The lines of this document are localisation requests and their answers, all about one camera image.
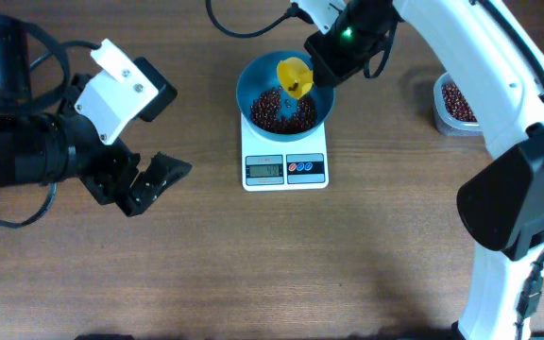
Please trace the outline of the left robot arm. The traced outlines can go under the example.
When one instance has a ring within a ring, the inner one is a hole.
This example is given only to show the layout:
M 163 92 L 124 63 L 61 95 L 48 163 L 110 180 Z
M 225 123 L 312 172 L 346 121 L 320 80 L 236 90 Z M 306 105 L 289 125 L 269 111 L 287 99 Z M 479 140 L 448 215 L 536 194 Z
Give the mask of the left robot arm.
M 97 203 L 136 216 L 191 165 L 158 153 L 140 171 L 121 132 L 156 119 L 178 93 L 147 59 L 109 40 L 88 48 L 99 72 L 72 74 L 67 43 L 0 14 L 0 189 L 40 184 L 54 195 L 77 178 Z

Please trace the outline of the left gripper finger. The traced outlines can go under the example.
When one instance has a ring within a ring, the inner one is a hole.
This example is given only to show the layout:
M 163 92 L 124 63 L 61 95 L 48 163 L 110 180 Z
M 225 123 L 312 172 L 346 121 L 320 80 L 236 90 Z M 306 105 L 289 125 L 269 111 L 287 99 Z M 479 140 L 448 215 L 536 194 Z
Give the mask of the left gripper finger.
M 146 58 L 139 57 L 134 64 L 158 91 L 138 114 L 142 121 L 152 122 L 177 98 L 178 90 Z
M 125 214 L 143 214 L 170 186 L 185 178 L 192 170 L 186 161 L 158 152 L 144 172 L 118 195 L 114 203 Z

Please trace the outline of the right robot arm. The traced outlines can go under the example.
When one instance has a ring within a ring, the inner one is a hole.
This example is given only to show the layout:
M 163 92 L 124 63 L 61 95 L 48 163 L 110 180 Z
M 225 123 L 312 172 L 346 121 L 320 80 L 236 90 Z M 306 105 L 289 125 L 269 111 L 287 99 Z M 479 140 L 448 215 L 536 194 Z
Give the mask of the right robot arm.
M 302 1 L 318 86 L 376 76 L 399 23 L 427 42 L 472 107 L 492 163 L 457 209 L 474 240 L 467 306 L 454 339 L 527 339 L 544 277 L 544 55 L 501 1 Z

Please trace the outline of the yellow measuring scoop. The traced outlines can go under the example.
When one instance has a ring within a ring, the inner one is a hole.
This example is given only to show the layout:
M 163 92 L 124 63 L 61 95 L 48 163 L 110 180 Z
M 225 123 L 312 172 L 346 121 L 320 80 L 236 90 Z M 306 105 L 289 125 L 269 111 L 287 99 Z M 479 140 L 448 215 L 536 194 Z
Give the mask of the yellow measuring scoop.
M 281 60 L 277 65 L 277 77 L 281 87 L 294 99 L 299 100 L 314 86 L 314 72 L 308 64 L 297 57 Z M 296 91 L 290 92 L 295 82 L 299 85 Z

